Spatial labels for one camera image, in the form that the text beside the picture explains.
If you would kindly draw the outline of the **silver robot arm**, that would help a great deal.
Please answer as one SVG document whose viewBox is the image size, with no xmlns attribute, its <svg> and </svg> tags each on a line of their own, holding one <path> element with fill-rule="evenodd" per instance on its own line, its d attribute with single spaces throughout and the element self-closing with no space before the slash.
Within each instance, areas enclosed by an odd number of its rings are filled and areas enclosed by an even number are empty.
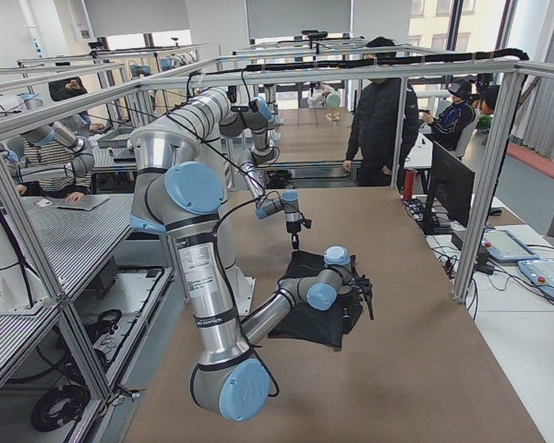
<svg viewBox="0 0 554 443">
<path fill-rule="evenodd" d="M 209 88 L 130 137 L 138 166 L 130 225 L 172 242 L 201 341 L 191 398 L 232 421 L 253 417 L 279 393 L 258 355 L 267 336 L 283 332 L 337 346 L 361 314 L 372 311 L 371 283 L 341 245 L 320 255 L 295 248 L 270 298 L 250 314 L 239 311 L 254 282 L 236 264 L 229 169 L 243 176 L 259 218 L 282 213 L 292 237 L 311 225 L 294 190 L 270 198 L 257 175 L 260 164 L 275 158 L 267 136 L 271 120 L 262 99 L 237 106 L 226 90 Z"/>
<path fill-rule="evenodd" d="M 291 235 L 292 248 L 296 251 L 300 247 L 298 234 L 303 227 L 311 227 L 311 220 L 299 209 L 297 191 L 284 190 L 277 198 L 269 198 L 256 170 L 261 164 L 277 158 L 277 148 L 271 144 L 268 135 L 273 122 L 274 115 L 268 104 L 264 99 L 256 97 L 246 105 L 232 105 L 230 113 L 220 122 L 219 128 L 220 133 L 229 138 L 242 135 L 246 129 L 250 131 L 252 147 L 244 147 L 242 153 L 236 155 L 236 166 L 241 171 L 251 195 L 256 199 L 257 217 L 262 220 L 282 211 L 286 231 Z"/>
</svg>

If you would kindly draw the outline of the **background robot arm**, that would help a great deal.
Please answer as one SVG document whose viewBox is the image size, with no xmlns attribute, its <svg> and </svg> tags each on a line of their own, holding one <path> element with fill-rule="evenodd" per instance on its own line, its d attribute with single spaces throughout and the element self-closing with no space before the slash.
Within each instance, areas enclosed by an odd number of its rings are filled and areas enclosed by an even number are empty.
<svg viewBox="0 0 554 443">
<path fill-rule="evenodd" d="M 41 106 L 42 100 L 38 98 L 37 94 L 0 95 L 0 118 L 26 113 Z M 10 175 L 21 182 L 40 181 L 47 178 L 84 177 L 91 172 L 94 166 L 90 142 L 86 138 L 75 135 L 69 128 L 57 121 L 50 126 L 39 126 L 20 135 L 35 147 L 44 147 L 49 142 L 56 142 L 72 154 L 71 161 L 58 161 L 55 165 L 9 164 L 6 168 Z"/>
</svg>

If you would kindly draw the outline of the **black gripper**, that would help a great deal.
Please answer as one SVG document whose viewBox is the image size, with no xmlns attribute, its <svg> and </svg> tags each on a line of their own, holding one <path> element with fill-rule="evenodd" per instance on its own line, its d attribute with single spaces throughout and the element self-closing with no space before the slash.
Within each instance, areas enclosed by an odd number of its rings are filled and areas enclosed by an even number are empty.
<svg viewBox="0 0 554 443">
<path fill-rule="evenodd" d="M 285 225 L 286 231 L 292 235 L 292 249 L 299 250 L 299 236 L 297 235 L 302 228 L 310 229 L 312 225 L 312 220 L 304 216 L 299 210 L 294 210 L 293 212 L 285 213 Z"/>
<path fill-rule="evenodd" d="M 369 278 L 365 274 L 359 276 L 355 275 L 352 279 L 352 287 L 363 295 L 364 300 L 367 303 L 367 310 L 370 319 L 375 319 L 373 309 L 373 293 L 372 284 Z"/>
</svg>

